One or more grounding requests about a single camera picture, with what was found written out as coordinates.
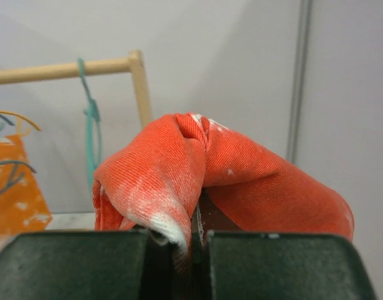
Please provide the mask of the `teal hanger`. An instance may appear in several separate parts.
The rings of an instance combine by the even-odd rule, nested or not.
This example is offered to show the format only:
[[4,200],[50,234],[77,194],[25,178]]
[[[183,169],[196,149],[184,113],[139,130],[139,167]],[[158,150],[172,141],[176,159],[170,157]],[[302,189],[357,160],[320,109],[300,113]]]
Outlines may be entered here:
[[86,116],[85,126],[85,148],[86,148],[86,177],[89,190],[92,190],[93,174],[102,161],[102,134],[101,118],[96,100],[92,97],[86,81],[86,68],[83,59],[77,59],[77,70],[81,78],[82,86],[87,99],[87,108],[84,110]]

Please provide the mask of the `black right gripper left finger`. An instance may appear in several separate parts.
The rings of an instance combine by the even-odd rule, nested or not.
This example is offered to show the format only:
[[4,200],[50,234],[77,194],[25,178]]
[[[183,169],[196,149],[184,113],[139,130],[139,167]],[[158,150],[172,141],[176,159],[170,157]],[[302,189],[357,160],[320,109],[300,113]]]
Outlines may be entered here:
[[21,234],[0,252],[0,299],[170,299],[170,264],[145,230]]

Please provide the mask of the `yellow hanger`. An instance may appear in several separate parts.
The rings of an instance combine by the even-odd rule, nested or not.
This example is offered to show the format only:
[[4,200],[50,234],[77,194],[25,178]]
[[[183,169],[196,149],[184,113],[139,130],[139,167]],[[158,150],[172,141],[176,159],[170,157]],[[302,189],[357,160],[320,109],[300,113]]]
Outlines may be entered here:
[[6,125],[14,126],[15,133],[22,138],[30,134],[32,129],[41,132],[41,128],[31,119],[16,112],[0,110],[0,132]]

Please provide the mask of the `grey-blue hanger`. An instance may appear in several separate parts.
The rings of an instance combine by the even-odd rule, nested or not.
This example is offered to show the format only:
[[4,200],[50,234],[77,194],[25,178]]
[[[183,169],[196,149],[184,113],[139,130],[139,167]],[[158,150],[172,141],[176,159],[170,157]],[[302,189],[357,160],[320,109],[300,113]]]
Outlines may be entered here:
[[0,201],[28,203],[39,194],[36,170],[27,158],[24,137],[15,131],[14,126],[6,125],[0,132]]

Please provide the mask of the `orange white-speckled trousers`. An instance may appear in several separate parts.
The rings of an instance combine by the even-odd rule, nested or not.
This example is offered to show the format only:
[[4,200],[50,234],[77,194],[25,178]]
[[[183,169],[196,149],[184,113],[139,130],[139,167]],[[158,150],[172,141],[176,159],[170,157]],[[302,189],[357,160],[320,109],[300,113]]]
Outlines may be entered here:
[[0,137],[0,250],[15,235],[46,229],[52,216],[21,136]]

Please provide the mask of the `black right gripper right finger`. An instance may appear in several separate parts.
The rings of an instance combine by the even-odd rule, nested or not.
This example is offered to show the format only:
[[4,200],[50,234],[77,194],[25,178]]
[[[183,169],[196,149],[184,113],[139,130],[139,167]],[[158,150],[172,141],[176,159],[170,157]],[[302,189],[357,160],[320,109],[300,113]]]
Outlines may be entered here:
[[376,299],[359,253],[331,234],[210,231],[198,299]]

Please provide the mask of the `red white-speckled trousers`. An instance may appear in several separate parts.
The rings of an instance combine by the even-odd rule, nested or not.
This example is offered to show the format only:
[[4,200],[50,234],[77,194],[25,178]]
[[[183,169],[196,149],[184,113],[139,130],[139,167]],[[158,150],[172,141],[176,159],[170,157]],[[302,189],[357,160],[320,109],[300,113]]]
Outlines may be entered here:
[[354,217],[334,190],[295,165],[200,114],[167,114],[94,172],[95,229],[140,225],[175,245],[183,268],[202,190],[245,231],[331,233],[348,240]]

